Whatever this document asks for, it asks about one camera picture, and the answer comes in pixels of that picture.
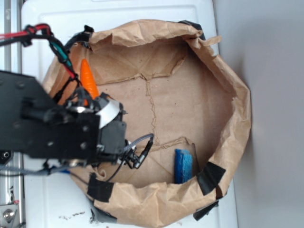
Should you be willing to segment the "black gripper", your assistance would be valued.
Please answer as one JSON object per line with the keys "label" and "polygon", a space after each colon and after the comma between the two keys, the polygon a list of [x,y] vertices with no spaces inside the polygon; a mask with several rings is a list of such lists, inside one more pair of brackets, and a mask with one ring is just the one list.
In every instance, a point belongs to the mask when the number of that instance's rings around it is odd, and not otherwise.
{"label": "black gripper", "polygon": [[106,93],[95,98],[98,105],[96,115],[100,117],[99,134],[97,138],[96,155],[92,163],[117,163],[124,153],[126,146],[126,114],[122,103]]}

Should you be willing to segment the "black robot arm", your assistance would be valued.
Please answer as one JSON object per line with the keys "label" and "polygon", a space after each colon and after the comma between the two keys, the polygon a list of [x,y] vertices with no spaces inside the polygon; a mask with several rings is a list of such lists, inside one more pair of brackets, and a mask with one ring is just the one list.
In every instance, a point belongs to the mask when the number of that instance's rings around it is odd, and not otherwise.
{"label": "black robot arm", "polygon": [[0,149],[63,163],[116,162],[126,146],[123,106],[102,95],[90,107],[57,104],[32,76],[0,73]]}

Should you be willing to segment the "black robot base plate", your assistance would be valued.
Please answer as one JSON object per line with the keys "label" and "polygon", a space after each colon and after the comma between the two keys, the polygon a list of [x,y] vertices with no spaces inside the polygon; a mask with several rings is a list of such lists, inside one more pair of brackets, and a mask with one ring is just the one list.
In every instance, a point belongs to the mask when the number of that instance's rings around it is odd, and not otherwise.
{"label": "black robot base plate", "polygon": [[1,150],[0,151],[0,169],[3,169],[12,159],[12,150]]}

